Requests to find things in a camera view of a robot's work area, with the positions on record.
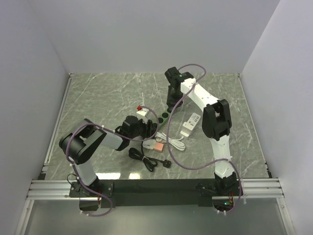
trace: power strip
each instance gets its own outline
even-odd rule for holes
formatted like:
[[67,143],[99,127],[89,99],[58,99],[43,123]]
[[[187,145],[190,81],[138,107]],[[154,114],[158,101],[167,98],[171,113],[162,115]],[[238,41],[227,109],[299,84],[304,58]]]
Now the power strip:
[[196,127],[197,123],[200,120],[200,115],[193,113],[189,120],[187,122],[184,122],[182,125],[182,129],[180,131],[180,134],[184,136],[184,138],[188,138],[193,131],[193,129]]

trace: metal frame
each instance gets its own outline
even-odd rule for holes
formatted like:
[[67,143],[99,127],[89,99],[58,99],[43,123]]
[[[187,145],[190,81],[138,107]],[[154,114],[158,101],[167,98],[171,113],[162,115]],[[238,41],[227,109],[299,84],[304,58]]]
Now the metal frame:
[[[242,179],[244,198],[283,198],[278,179]],[[70,184],[66,180],[33,180],[26,200],[79,200],[68,196]],[[96,197],[84,200],[97,200]]]
[[293,226],[293,221],[290,216],[286,201],[284,198],[277,198],[277,203],[279,207],[280,214],[282,216],[285,229],[287,232],[287,235],[296,235],[295,228]]
[[49,163],[44,163],[43,169],[41,170],[42,174],[46,174],[48,171]]
[[67,99],[69,87],[70,87],[70,85],[71,85],[73,76],[74,76],[73,73],[70,73],[70,74],[69,74],[69,78],[68,78],[68,82],[67,82],[67,87],[66,87],[65,92],[64,92],[64,96],[63,96],[63,99],[62,99],[60,111],[59,111],[59,114],[58,114],[58,117],[57,117],[57,121],[56,121],[55,126],[54,126],[54,130],[53,130],[53,133],[52,133],[52,136],[51,136],[51,140],[50,140],[50,143],[49,143],[49,147],[48,147],[48,150],[47,150],[47,154],[46,154],[46,156],[45,156],[45,164],[50,162],[51,153],[52,153],[52,151],[53,151],[53,146],[54,146],[54,144],[55,144],[55,137],[56,137],[56,134],[58,133],[58,130],[59,130],[60,120],[61,120],[62,113],[63,113],[63,109],[64,109],[64,104],[65,104],[65,101],[66,101],[66,99]]
[[26,227],[28,224],[28,220],[29,220],[34,202],[35,202],[34,200],[26,200],[26,202],[24,204],[24,208],[22,210],[22,214],[21,214],[19,223],[18,223],[16,230],[15,230],[15,235],[24,235],[25,234]]

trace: marble table surface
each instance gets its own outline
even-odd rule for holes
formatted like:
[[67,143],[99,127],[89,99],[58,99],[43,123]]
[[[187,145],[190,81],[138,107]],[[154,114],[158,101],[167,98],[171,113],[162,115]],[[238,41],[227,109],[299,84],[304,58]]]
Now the marble table surface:
[[[230,133],[230,153],[241,177],[267,178],[267,167],[253,126],[250,112],[238,74],[207,74],[200,84],[212,95],[226,99],[230,105],[232,128]],[[128,115],[135,115],[136,107],[144,104],[157,114],[166,108],[168,81],[163,73],[85,73],[71,78],[67,98],[63,107],[56,141],[50,152],[46,180],[64,180],[73,170],[58,147],[59,139],[78,121],[91,121],[115,129]],[[189,98],[175,113],[170,137],[179,138],[182,124],[192,113],[202,116],[202,111]],[[189,167],[197,167],[212,161],[213,151],[209,139],[201,125],[197,125],[191,136],[183,141],[185,151],[173,149],[177,160]],[[159,164],[153,173],[140,161],[128,156],[130,147],[140,148],[132,142],[121,152],[100,146],[92,157],[93,167],[100,179],[195,179],[214,178],[214,166],[201,170],[185,170],[172,162],[171,168]],[[161,160],[171,157],[167,148],[162,153],[146,150],[148,157]]]

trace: purple cable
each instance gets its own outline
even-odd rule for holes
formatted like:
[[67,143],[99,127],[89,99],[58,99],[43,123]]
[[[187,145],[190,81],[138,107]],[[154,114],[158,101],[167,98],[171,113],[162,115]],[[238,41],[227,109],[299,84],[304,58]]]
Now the purple cable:
[[84,214],[86,214],[86,215],[88,215],[88,216],[91,216],[91,217],[99,217],[99,216],[106,215],[106,214],[110,213],[110,211],[112,210],[112,208],[113,208],[113,201],[112,201],[109,197],[107,197],[106,195],[103,195],[103,194],[101,194],[101,193],[99,193],[99,192],[96,192],[96,191],[94,191],[94,190],[88,188],[88,186],[85,185],[84,182],[83,182],[83,181],[81,180],[81,178],[79,177],[79,174],[78,174],[78,171],[77,171],[77,169],[76,169],[76,167],[75,167],[74,161],[72,161],[72,160],[69,158],[69,147],[70,147],[70,145],[71,145],[71,143],[72,143],[74,137],[77,135],[77,133],[78,133],[81,129],[85,128],[86,126],[96,126],[96,127],[98,127],[99,129],[103,129],[103,130],[105,130],[105,131],[107,131],[107,132],[114,133],[115,135],[117,135],[117,136],[119,136],[119,137],[122,137],[122,138],[124,138],[124,139],[130,140],[130,141],[143,142],[143,141],[149,140],[149,139],[153,138],[153,137],[156,135],[156,133],[157,133],[157,131],[158,131],[158,127],[159,127],[159,121],[158,121],[157,114],[156,114],[151,108],[149,108],[149,107],[147,107],[147,106],[141,106],[141,107],[142,107],[142,108],[145,108],[145,109],[148,109],[149,111],[151,111],[151,113],[153,113],[153,115],[156,117],[156,123],[157,123],[156,131],[154,132],[154,134],[153,134],[152,136],[146,138],[146,139],[143,139],[143,140],[134,140],[134,139],[130,139],[130,138],[126,137],[126,136],[123,136],[123,135],[120,135],[120,134],[118,134],[118,133],[115,133],[115,132],[113,132],[113,131],[111,131],[111,130],[109,130],[109,129],[107,129],[107,128],[104,128],[104,127],[102,127],[102,126],[100,126],[100,125],[98,125],[98,124],[95,124],[95,123],[86,123],[86,124],[84,124],[84,125],[81,125],[80,127],[77,128],[76,131],[74,131],[74,133],[73,133],[72,136],[70,137],[70,139],[69,139],[69,141],[68,141],[68,143],[67,143],[67,148],[66,148],[66,151],[65,151],[65,157],[66,157],[66,159],[72,164],[73,169],[74,169],[74,172],[75,172],[75,174],[76,174],[76,176],[77,176],[77,179],[79,180],[79,183],[80,183],[86,190],[88,190],[89,192],[92,192],[92,193],[94,193],[94,194],[96,194],[96,195],[98,195],[98,196],[100,196],[100,197],[103,197],[103,198],[107,199],[107,200],[109,201],[109,203],[110,203],[110,206],[111,206],[106,212],[104,212],[104,213],[102,213],[102,214],[89,214],[89,213],[83,212]]
[[[198,66],[198,67],[200,67],[201,69],[203,69],[203,71],[204,71],[204,74],[201,75],[198,79],[196,79],[196,83],[197,83],[198,81],[200,81],[200,80],[206,75],[206,70],[205,70],[205,68],[204,68],[203,66],[198,65],[198,64],[187,64],[187,65],[184,65],[184,66],[180,67],[178,70],[181,70],[182,68],[187,67],[187,66],[191,66],[191,65],[193,65],[193,66]],[[221,159],[217,159],[217,160],[211,161],[211,162],[209,162],[209,163],[207,163],[207,164],[205,164],[205,165],[203,165],[203,166],[199,166],[199,167],[195,167],[195,168],[193,168],[193,167],[187,167],[187,166],[184,166],[184,165],[180,164],[180,163],[176,160],[176,158],[174,157],[174,154],[173,154],[173,152],[172,152],[172,150],[171,150],[171,146],[170,146],[170,143],[169,143],[169,133],[170,133],[170,124],[171,124],[171,121],[172,121],[172,118],[173,118],[173,115],[174,115],[174,111],[175,111],[175,109],[178,107],[178,105],[194,90],[194,88],[195,88],[195,86],[196,86],[196,83],[194,83],[194,84],[192,85],[192,88],[190,89],[190,91],[188,91],[186,94],[184,94],[184,95],[182,96],[182,98],[180,98],[180,100],[174,105],[173,110],[172,110],[172,112],[171,112],[171,114],[170,114],[170,117],[169,117],[168,123],[167,123],[167,131],[166,131],[166,143],[167,143],[168,152],[169,152],[171,158],[173,159],[173,161],[174,161],[177,165],[179,165],[181,168],[184,168],[184,169],[186,169],[186,170],[200,170],[200,169],[203,169],[203,168],[205,168],[205,167],[207,167],[207,166],[209,166],[209,165],[211,165],[211,164],[214,164],[214,163],[216,163],[216,162],[219,162],[219,161],[227,161],[227,162],[229,162],[229,163],[233,166],[233,168],[234,168],[234,170],[235,170],[235,172],[236,172],[236,174],[237,174],[237,176],[238,176],[238,181],[239,181],[239,197],[238,197],[238,202],[239,202],[239,201],[240,201],[240,198],[241,198],[241,193],[242,193],[242,185],[241,185],[241,181],[240,181],[239,172],[238,172],[238,170],[237,170],[237,168],[236,168],[236,166],[235,166],[234,163],[232,163],[231,161],[229,161],[227,158],[221,158]],[[234,204],[234,207],[233,207],[232,209],[230,209],[229,211],[227,211],[226,213],[229,213],[229,212],[233,211],[233,210],[237,207],[237,204],[238,204],[238,203]]]

